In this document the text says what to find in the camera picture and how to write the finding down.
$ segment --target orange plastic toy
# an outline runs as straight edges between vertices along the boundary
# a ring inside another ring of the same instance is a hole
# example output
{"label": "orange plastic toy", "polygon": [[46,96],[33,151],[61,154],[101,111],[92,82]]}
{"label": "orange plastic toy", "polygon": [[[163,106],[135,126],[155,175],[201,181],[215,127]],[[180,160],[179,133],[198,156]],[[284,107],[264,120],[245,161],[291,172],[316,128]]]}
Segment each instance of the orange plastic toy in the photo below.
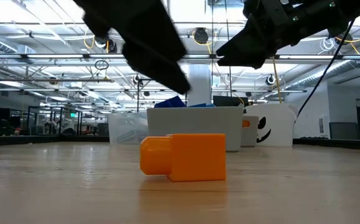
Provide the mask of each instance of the orange plastic toy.
{"label": "orange plastic toy", "polygon": [[141,142],[140,168],[172,181],[225,180],[225,134],[173,134]]}

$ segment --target ceiling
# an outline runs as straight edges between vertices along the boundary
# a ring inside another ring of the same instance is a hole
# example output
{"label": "ceiling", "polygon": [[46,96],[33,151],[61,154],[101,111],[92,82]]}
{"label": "ceiling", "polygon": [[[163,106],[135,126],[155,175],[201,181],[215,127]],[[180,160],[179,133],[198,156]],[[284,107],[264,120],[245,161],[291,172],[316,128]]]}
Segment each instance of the ceiling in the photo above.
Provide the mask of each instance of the ceiling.
{"label": "ceiling", "polygon": [[[79,8],[72,0],[28,0],[23,1],[23,7],[14,3],[12,0],[0,0],[0,41],[7,45],[25,45],[33,49],[38,54],[105,54],[104,50],[93,44],[93,34],[85,26],[82,15],[83,10]],[[228,0],[228,2],[236,2],[237,0]],[[197,27],[204,27],[208,34],[215,33],[215,38],[210,35],[211,53],[214,54],[229,38],[236,35],[242,30],[246,23],[246,18],[242,14],[242,7],[233,4],[227,8],[217,6],[213,10],[206,4],[205,0],[165,0],[165,6],[170,13],[175,27],[183,40],[189,54],[208,55],[209,49],[206,46],[198,45],[192,38],[192,32]],[[360,17],[356,20],[355,26],[351,30],[354,39],[360,39]],[[336,50],[336,44],[333,40],[325,40],[327,31],[319,32],[305,40],[302,40],[294,47],[285,47],[278,51],[281,55],[327,55],[333,54]],[[110,37],[116,41],[119,46],[119,52],[123,44],[120,35],[112,30]],[[360,42],[355,43],[356,47],[360,47]],[[342,54],[355,54],[351,45],[346,45],[341,50]],[[0,59],[0,67],[12,71],[1,72],[0,78],[24,78],[33,79],[46,78],[67,78],[80,79],[84,81],[65,82],[58,85],[51,85],[48,82],[31,82],[26,86],[36,88],[71,88],[80,86],[85,89],[131,89],[135,88],[132,79],[137,73],[127,66],[124,59],[109,59],[109,68],[105,71],[98,72],[95,69],[96,60],[90,59],[84,61],[80,59],[56,59],[56,60],[36,60],[34,65],[26,65],[16,62],[15,60]],[[184,60],[180,62],[182,70],[187,75],[189,66],[193,64],[207,64],[210,66],[210,72],[214,76],[223,77],[218,79],[217,89],[225,89],[224,82],[229,83],[228,73],[229,67],[217,67],[211,64],[211,60]],[[304,60],[302,62],[283,60],[277,64],[277,71],[280,77],[281,86],[291,83],[304,73],[319,67],[322,64],[317,61]],[[265,84],[268,76],[274,73],[274,65],[271,61],[267,61],[262,68],[254,70],[253,68],[231,67],[232,87],[236,89],[253,89],[265,90],[271,89]],[[97,82],[98,80],[107,78],[110,82]],[[163,89],[164,87],[156,82],[149,82],[145,89]],[[129,104],[135,103],[136,93],[120,93],[120,92],[100,92],[98,96],[80,96],[74,92],[66,96],[71,96],[77,101],[90,100],[94,102],[105,102]],[[170,91],[151,92],[150,96],[142,95],[145,99],[164,100],[175,96]],[[258,100],[261,94],[254,94],[254,100]]]}

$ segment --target smiley face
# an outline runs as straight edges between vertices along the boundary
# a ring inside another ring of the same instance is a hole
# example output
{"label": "smiley face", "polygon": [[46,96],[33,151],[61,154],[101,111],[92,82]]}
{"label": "smiley face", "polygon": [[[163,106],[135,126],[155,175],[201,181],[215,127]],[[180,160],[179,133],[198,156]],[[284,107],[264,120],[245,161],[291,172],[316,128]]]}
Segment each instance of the smiley face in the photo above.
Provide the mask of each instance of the smiley face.
{"label": "smiley face", "polygon": [[[265,128],[266,124],[267,124],[267,119],[265,117],[261,118],[261,120],[259,121],[258,129],[262,130],[263,128]],[[265,141],[270,135],[271,135],[271,129],[269,129],[268,133],[265,134],[263,137],[257,138],[257,143]]]}

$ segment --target table surface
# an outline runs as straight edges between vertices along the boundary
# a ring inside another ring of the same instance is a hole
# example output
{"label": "table surface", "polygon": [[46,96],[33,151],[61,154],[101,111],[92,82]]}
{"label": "table surface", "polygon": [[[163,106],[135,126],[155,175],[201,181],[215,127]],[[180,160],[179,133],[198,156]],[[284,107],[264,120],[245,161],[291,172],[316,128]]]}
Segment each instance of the table surface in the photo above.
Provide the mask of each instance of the table surface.
{"label": "table surface", "polygon": [[173,183],[135,146],[0,146],[0,223],[360,223],[360,150],[244,148],[227,173]]}

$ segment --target wall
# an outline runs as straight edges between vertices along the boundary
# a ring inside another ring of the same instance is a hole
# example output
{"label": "wall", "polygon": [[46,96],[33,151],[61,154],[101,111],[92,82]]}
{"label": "wall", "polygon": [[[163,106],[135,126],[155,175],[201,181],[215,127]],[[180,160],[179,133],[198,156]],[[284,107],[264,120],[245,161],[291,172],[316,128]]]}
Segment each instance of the wall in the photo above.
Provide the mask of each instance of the wall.
{"label": "wall", "polygon": [[358,123],[357,99],[360,86],[329,85],[330,122]]}
{"label": "wall", "polygon": [[40,106],[40,100],[34,96],[20,95],[16,92],[9,92],[8,97],[0,94],[0,108],[27,111],[28,106]]}
{"label": "wall", "polygon": [[[305,100],[313,88],[306,88],[306,93],[291,93],[286,96],[286,103],[293,104],[298,110],[301,109]],[[294,127],[294,138],[302,137],[328,137],[320,133],[319,119],[329,117],[328,84],[323,82],[316,89],[310,101],[304,107]]]}

